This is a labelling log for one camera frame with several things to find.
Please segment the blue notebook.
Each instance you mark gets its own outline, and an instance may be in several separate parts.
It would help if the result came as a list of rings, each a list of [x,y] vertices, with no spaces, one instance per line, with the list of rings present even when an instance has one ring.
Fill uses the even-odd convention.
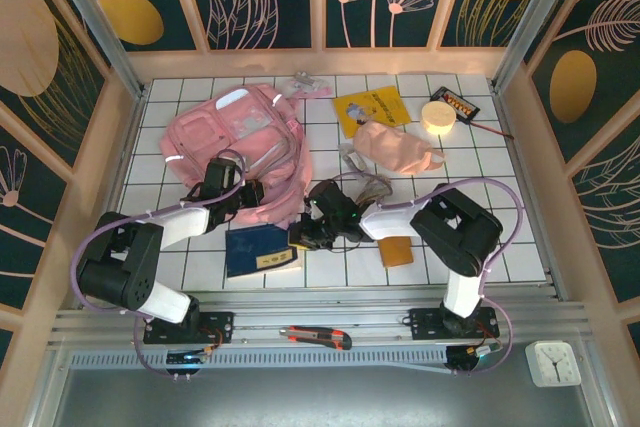
[[[225,241],[228,279],[302,267],[302,259],[297,248],[289,244],[288,232],[275,225],[229,230]]]

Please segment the brown leather wallet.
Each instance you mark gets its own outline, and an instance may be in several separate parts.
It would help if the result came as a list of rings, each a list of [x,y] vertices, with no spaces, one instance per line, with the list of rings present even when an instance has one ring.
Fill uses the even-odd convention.
[[[408,265],[414,261],[409,237],[386,237],[378,240],[377,246],[385,268]]]

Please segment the pink school backpack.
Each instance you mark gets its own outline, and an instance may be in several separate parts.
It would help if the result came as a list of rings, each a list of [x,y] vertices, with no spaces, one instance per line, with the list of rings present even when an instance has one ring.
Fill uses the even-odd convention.
[[[286,228],[301,210],[312,177],[296,101],[267,84],[230,89],[170,122],[159,142],[165,163],[191,189],[205,180],[215,157],[244,161],[246,181],[260,183],[264,197],[240,209],[237,221]]]

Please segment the clear plastic case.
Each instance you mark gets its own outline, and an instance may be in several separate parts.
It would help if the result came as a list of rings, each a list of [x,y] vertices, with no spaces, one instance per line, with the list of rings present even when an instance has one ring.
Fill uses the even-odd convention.
[[[342,161],[351,171],[369,173],[368,165],[351,143],[341,143],[338,150]]]

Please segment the pink cloth pouch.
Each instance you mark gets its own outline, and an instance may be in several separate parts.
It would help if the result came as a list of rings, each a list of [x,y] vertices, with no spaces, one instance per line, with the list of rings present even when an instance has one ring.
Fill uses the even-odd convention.
[[[437,170],[445,163],[444,153],[427,140],[375,121],[356,131],[353,146],[372,162],[402,175]]]

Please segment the yellow picture book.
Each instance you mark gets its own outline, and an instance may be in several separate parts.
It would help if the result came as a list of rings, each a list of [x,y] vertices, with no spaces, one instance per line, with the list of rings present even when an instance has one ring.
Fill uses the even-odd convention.
[[[387,86],[361,93],[336,97],[333,107],[346,139],[368,121],[390,127],[411,122],[409,112],[395,86]]]

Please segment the black battery pack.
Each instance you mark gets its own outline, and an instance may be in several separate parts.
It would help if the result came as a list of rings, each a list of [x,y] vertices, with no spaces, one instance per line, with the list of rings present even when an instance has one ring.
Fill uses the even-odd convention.
[[[440,87],[430,98],[431,101],[441,101],[449,105],[456,112],[456,118],[470,124],[480,112],[480,108],[463,99],[447,87]]]

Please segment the clear plastic packet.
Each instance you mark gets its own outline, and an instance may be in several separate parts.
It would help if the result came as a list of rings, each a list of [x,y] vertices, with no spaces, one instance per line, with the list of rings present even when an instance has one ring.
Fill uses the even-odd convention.
[[[322,82],[306,72],[297,72],[293,76],[294,86],[298,90],[317,91],[322,87]]]

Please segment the small circuit board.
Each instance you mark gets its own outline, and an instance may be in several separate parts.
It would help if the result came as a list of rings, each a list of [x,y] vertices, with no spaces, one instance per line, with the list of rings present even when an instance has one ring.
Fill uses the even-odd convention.
[[[456,373],[470,373],[478,366],[483,357],[501,350],[502,348],[498,344],[448,346],[446,348],[445,366]]]
[[[211,357],[211,347],[192,350],[169,350],[166,355],[166,365],[200,365]]]

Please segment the grey metal sheet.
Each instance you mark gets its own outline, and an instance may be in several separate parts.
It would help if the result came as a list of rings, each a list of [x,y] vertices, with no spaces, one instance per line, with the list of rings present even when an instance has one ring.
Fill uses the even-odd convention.
[[[400,367],[228,369],[173,383],[70,370],[33,427],[620,427],[588,387],[537,388],[523,360],[484,375]]]

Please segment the cream round box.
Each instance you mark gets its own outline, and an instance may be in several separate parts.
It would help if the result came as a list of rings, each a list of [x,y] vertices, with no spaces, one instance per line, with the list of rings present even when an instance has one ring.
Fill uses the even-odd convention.
[[[446,102],[430,101],[422,107],[421,125],[430,134],[447,134],[456,120],[456,111]]]

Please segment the white square alarm clock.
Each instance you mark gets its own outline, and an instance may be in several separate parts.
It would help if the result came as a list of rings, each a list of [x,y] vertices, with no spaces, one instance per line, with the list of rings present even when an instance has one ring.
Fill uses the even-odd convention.
[[[533,342],[525,348],[525,356],[536,387],[574,387],[582,382],[574,350],[565,341]]]

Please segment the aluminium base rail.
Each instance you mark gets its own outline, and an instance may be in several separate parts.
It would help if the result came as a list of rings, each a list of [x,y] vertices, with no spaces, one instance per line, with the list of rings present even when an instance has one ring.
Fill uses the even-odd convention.
[[[411,339],[402,320],[412,308],[436,307],[441,286],[289,288],[223,290],[198,294],[204,311],[234,315],[236,347],[280,347],[280,328],[326,326],[347,332],[356,346],[401,345]],[[585,307],[561,301],[550,285],[490,285],[487,299],[497,303],[499,329],[513,331],[517,342],[592,337]],[[127,349],[133,318],[119,313],[61,310],[54,320],[49,349]]]

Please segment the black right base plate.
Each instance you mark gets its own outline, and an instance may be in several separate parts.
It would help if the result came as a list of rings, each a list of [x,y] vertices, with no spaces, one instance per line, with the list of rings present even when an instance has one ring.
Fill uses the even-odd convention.
[[[481,339],[485,334],[500,336],[496,312],[491,307],[478,307],[467,318],[444,307],[414,308],[408,311],[405,324],[414,340]]]

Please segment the dark floral wall panel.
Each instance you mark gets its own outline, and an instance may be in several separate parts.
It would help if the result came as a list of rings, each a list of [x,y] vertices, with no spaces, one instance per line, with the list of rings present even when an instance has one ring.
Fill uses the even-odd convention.
[[[53,0],[0,0],[0,104],[69,166],[104,82]]]
[[[616,136],[572,181],[616,300],[640,296],[640,128]]]
[[[10,130],[0,104],[0,305],[24,308],[65,189]]]
[[[532,82],[569,161],[640,90],[640,0],[575,0]]]

